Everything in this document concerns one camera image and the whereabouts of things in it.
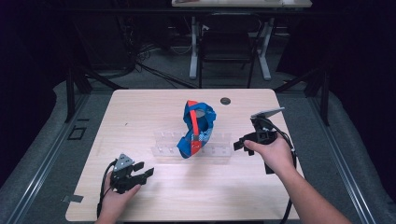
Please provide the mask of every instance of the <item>small round object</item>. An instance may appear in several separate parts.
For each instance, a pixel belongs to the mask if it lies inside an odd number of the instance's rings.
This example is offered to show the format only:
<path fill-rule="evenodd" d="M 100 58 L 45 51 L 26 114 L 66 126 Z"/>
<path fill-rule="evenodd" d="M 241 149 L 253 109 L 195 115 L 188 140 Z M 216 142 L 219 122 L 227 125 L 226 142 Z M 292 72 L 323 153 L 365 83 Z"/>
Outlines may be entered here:
<path fill-rule="evenodd" d="M 229 105 L 231 103 L 231 100 L 228 97 L 223 97 L 220 99 L 220 102 L 222 105 Z"/>

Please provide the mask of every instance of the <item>black cable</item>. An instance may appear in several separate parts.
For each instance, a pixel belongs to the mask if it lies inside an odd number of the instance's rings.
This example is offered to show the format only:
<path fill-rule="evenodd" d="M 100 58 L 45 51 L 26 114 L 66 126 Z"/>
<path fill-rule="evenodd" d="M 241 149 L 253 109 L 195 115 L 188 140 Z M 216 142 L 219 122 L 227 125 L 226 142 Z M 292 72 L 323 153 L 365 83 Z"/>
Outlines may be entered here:
<path fill-rule="evenodd" d="M 256 119 L 259 119 L 259 120 L 261 120 L 261 121 L 266 122 L 266 123 L 269 124 L 272 128 L 274 128 L 278 133 L 280 133 L 280 135 L 282 135 L 282 137 L 285 139 L 286 143 L 288 143 L 288 145 L 289 145 L 289 147 L 290 147 L 291 155 L 292 155 L 292 157 L 293 157 L 293 163 L 295 163 L 295 162 L 294 162 L 294 158 L 297 157 L 297 155 L 296 155 L 294 146 L 291 144 L 291 141 L 290 141 L 289 136 L 288 136 L 286 133 L 280 131 L 280 129 L 279 129 L 278 127 L 276 127 L 275 124 L 274 124 L 273 122 L 271 122 L 269 119 L 263 119 L 263 118 L 256 118 Z"/>
<path fill-rule="evenodd" d="M 153 74 L 154 76 L 161 77 L 161 78 L 167 80 L 168 82 L 169 82 L 169 81 L 172 81 L 172 82 L 175 82 L 175 83 L 177 83 L 177 84 L 179 84 L 179 85 L 185 86 L 185 87 L 190 88 L 190 89 L 196 89 L 196 88 L 197 88 L 196 86 L 194 86 L 194 85 L 192 85 L 192 84 L 190 84 L 190 83 L 187 83 L 187 82 L 185 82 L 184 80 L 182 80 L 182 79 L 180 79 L 180 78 L 178 78 L 178 77 L 174 77 L 174 76 L 172 76 L 172 75 L 170 75 L 170 74 L 166 74 L 166 73 L 164 73 L 164 72 L 155 70 L 155 69 L 150 68 L 150 67 L 148 67 L 148 66 L 146 66 L 146 65 L 144 65 L 144 64 L 142 64 L 142 63 L 140 63 L 140 62 L 136 62 L 136 64 L 139 65 L 139 66 L 141 66 L 142 69 L 145 69 L 146 71 L 150 72 L 150 73 Z"/>
<path fill-rule="evenodd" d="M 283 215 L 282 220 L 280 221 L 280 224 L 284 224 L 286 223 L 286 221 L 288 220 L 289 217 L 289 213 L 290 213 L 290 209 L 291 206 L 293 205 L 293 203 L 291 202 L 291 199 L 289 199 L 288 201 L 288 206 L 286 207 L 286 211 L 285 211 L 285 215 Z"/>
<path fill-rule="evenodd" d="M 101 75 L 102 77 L 105 77 L 107 79 L 112 79 L 112 78 L 116 78 L 116 77 L 124 77 L 130 73 L 132 73 L 134 71 L 134 66 L 130 66 L 130 67 L 126 67 L 125 69 L 123 69 L 122 71 L 120 71 L 117 74 L 113 74 L 113 75 Z"/>
<path fill-rule="evenodd" d="M 183 17 L 183 19 L 184 19 L 184 22 L 185 22 L 187 28 L 189 29 L 190 35 L 191 35 L 191 28 L 190 28 L 190 26 L 189 26 L 189 23 L 188 23 L 187 20 L 186 20 L 186 17 Z M 188 48 L 187 50 L 184 50 L 183 52 L 178 52 L 177 50 L 175 50 L 175 48 L 176 48 L 176 47 L 171 46 L 171 50 L 172 50 L 174 53 L 179 54 L 179 55 L 185 54 L 185 53 L 187 53 L 187 52 L 189 52 L 189 51 L 191 50 L 191 48 L 192 48 L 192 43 L 190 43 L 189 48 Z"/>
<path fill-rule="evenodd" d="M 99 217 L 100 212 L 102 211 L 102 202 L 103 202 L 103 199 L 105 198 L 105 195 L 108 193 L 108 191 L 111 189 L 111 187 L 108 188 L 108 190 L 104 193 L 104 191 L 105 191 L 105 181 L 106 181 L 106 177 L 107 177 L 108 170 L 110 169 L 110 167 L 112 167 L 112 166 L 115 165 L 116 163 L 117 163 L 117 159 L 115 159 L 113 162 L 111 162 L 111 163 L 107 166 L 107 168 L 106 168 L 106 170 L 105 170 L 105 173 L 104 173 L 104 175 L 103 175 L 102 186 L 101 186 L 101 188 L 100 188 L 99 203 L 98 203 L 98 205 L 97 205 L 97 207 L 96 207 L 96 216 L 97 216 L 97 217 Z"/>

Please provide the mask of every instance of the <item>wooden table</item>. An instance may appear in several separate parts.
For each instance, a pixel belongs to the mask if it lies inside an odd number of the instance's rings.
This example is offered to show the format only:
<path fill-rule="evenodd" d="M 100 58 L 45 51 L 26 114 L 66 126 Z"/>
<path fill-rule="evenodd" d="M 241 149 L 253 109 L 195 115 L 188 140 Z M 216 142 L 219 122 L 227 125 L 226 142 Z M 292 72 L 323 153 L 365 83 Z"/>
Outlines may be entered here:
<path fill-rule="evenodd" d="M 228 97 L 229 105 L 220 99 Z M 147 185 L 131 200 L 120 220 L 209 221 L 281 219 L 288 194 L 276 175 L 266 175 L 260 155 L 243 150 L 231 157 L 158 157 L 155 132 L 186 132 L 187 100 L 205 102 L 217 113 L 212 134 L 231 133 L 232 141 L 254 131 L 257 112 L 278 108 L 272 90 L 124 90 L 115 91 L 75 191 L 81 203 L 70 203 L 69 221 L 96 220 L 102 177 L 121 153 L 154 167 Z M 271 117 L 288 133 L 282 113 Z M 294 208 L 290 218 L 298 218 Z"/>

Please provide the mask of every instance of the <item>hand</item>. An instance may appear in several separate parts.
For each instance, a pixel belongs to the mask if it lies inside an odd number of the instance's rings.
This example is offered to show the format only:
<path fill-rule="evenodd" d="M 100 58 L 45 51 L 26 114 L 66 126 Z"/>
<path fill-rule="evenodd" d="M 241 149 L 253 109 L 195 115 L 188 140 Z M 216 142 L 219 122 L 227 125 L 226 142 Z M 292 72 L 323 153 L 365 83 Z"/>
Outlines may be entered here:
<path fill-rule="evenodd" d="M 262 145 L 249 140 L 246 140 L 244 145 L 262 155 L 262 159 L 265 163 L 277 175 L 281 175 L 285 170 L 294 170 L 294 166 L 288 143 L 280 133 L 276 134 L 276 140 L 270 145 Z"/>
<path fill-rule="evenodd" d="M 111 173 L 112 172 L 109 172 L 106 176 L 105 192 L 110 189 Z M 127 203 L 136 195 L 140 188 L 141 185 L 136 185 L 132 189 L 125 191 L 123 194 L 118 194 L 110 189 L 103 199 L 102 211 L 95 223 L 115 223 L 122 214 Z"/>

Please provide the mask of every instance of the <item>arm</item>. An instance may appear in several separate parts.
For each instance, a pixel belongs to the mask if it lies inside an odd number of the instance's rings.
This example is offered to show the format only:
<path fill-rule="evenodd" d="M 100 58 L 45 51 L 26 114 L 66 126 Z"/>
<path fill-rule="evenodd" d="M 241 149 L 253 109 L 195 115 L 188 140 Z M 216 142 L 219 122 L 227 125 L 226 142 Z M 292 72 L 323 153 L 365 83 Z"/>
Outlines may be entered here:
<path fill-rule="evenodd" d="M 303 223 L 350 223 L 295 170 L 290 148 L 280 134 L 267 146 L 248 140 L 244 144 L 262 155 L 279 176 Z"/>

